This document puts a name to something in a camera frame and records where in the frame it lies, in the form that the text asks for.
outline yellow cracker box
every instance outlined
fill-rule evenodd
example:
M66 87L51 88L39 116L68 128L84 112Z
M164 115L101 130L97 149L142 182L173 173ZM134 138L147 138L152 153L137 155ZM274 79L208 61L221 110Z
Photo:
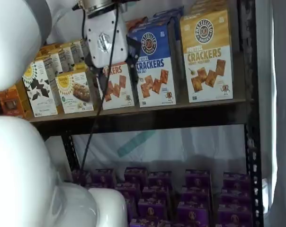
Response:
M86 69L66 72L56 77L62 105L66 114L93 111L97 103L92 76Z
M36 58L29 65L23 82L35 117L56 115L63 111L49 55Z
M181 21L189 102L231 99L232 58L227 9Z

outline purple box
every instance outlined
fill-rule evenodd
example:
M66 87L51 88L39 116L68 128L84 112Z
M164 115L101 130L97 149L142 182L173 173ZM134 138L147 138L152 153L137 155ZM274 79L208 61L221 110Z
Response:
M246 174L224 172L223 187L238 191L250 190L250 177Z
M133 218L129 224L129 227L157 227L157 219L147 218Z
M185 182L187 187L211 188L211 175L208 170L187 169Z
M116 185L116 176L113 169L96 169L93 174L93 183L103 183L114 188Z
M150 172L148 175L148 184L150 186L168 187L171 190L171 171Z
M121 192L126 198L133 196L136 201L139 201L141 197L140 186L136 183L118 183L115 189Z
M247 207L251 206L251 199L248 192L241 192L226 188L222 189L220 195L220 201L223 204L230 203L230 204L243 205Z
M179 221L191 221L201 226L209 225L209 208L207 203L181 201L177 208Z
M165 200L140 199L138 202L139 214L141 217L158 217L167 219L167 208Z
M127 167L124 178L126 182L139 183L143 188L147 185L147 169L145 167Z
M218 223L251 223L252 214L249 207L236 204L219 204Z

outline cracker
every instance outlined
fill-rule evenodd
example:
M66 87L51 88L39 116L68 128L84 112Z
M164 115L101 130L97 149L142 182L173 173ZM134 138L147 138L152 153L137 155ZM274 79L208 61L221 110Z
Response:
M126 76L120 75L119 85L122 88L126 87Z
M221 59L218 59L218 60L217 60L217 67L216 67L216 69L215 69L215 72L216 72L218 75L224 76L225 64L226 64L226 61L225 61L225 60L221 60Z
M141 90L142 90L143 98L147 98L147 97L151 96L149 94L149 89L148 89L147 84L141 84Z
M191 79L192 86L194 87L195 92L202 91L202 83L199 77L194 77Z
M148 89L152 89L152 87L153 87L152 76L149 75L149 76L145 77L145 81L146 81Z
M198 72L198 76L201 80L201 83L205 82L206 81L206 78L207 78L207 74L206 74L206 70L204 67L200 68L199 70L197 70Z
M120 90L121 90L120 86L118 84L115 84L113 95L119 98L120 97Z
M161 70L160 81L163 84L167 84L167 81L168 81L168 71L167 70Z
M209 72L208 72L208 76L207 76L207 78L206 78L206 84L208 85L208 86L211 86L211 87L214 87L214 85L215 85L215 79L217 78L217 73L216 72L214 72L214 71L212 71L212 70L210 70Z
M161 89L161 81L159 79L154 79L152 91L159 94Z

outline black cable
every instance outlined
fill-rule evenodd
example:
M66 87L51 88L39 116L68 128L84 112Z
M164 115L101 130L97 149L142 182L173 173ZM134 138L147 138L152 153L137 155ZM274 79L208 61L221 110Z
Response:
M80 183L80 180L82 179L81 176L83 174L83 170L84 170L84 166L85 166L85 161L86 161L86 157L87 157L87 153L88 153L89 144L90 144L92 135L94 133L94 130L95 130L97 122L98 122L98 118L99 118L101 110L102 110L102 106L103 106L103 103L104 103L105 95L107 94L109 76L110 76L110 72L111 72L111 64L112 64L112 60L113 60L113 56L114 56L114 48L115 48L115 42L116 42L116 30L117 30L117 25L118 25L118 18L119 18L119 7L118 7L118 4L116 3L116 22L115 22L115 28L114 28L113 45L112 45L110 58L109 58L108 75L107 75L107 80L106 80L105 91L103 91L103 96L102 96L101 102L99 103L99 106L98 106L98 112L97 112L95 121L94 121L94 123L92 125L91 131L90 131L90 135L89 135L89 138L88 138L88 141L87 141L87 144L86 144L86 148L85 148L85 152L84 152L84 156L83 156L83 160L82 160L82 164L81 164L81 168L80 168L80 173L79 173L78 180L77 180L78 183Z

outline purple snack box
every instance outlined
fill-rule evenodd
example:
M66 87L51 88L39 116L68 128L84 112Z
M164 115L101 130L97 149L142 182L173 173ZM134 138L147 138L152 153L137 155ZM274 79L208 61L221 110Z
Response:
M251 206L251 199L248 192L240 192L237 190L231 190L226 188L222 189L220 201L223 204L230 203L247 207Z
M147 185L147 169L145 167L127 167L124 172L126 182L139 183L141 187Z
M219 223L251 223L252 214L249 207L236 204L219 204L217 218Z
M109 188L114 188L116 185L116 176L113 169L96 169L93 174L93 183L103 183Z
M249 191L250 177L246 174L224 172L223 187L238 191Z
M150 186L168 187L171 190L171 171L150 172L148 175L148 184Z
M199 226L209 226L209 208L207 203L181 201L177 208L180 221L195 222Z
M138 202L139 214L142 217L158 217L167 219L167 209L165 200L160 199L140 199Z
M135 183L118 183L115 189L121 192L121 194L125 198L133 196L135 198L135 201L139 201L141 197L140 187L138 184Z

